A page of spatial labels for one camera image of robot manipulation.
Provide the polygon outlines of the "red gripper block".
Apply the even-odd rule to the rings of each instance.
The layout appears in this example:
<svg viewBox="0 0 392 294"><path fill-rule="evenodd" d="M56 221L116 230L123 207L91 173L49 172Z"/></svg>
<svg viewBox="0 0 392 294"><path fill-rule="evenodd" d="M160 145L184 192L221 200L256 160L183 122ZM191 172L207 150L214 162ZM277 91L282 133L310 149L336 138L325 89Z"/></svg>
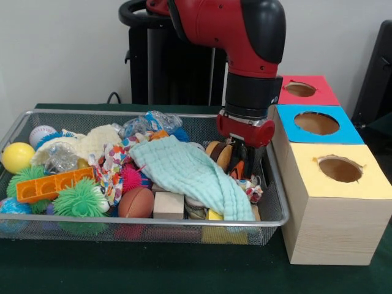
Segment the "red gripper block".
<svg viewBox="0 0 392 294"><path fill-rule="evenodd" d="M234 138L237 141L232 146L230 158L230 173L242 160L242 142L246 148L244 160L244 177L251 178L254 167L255 148L266 146L270 143L274 132L275 123L270 119L251 120L230 116L227 113L218 113L216 118L217 129L225 138Z"/></svg>

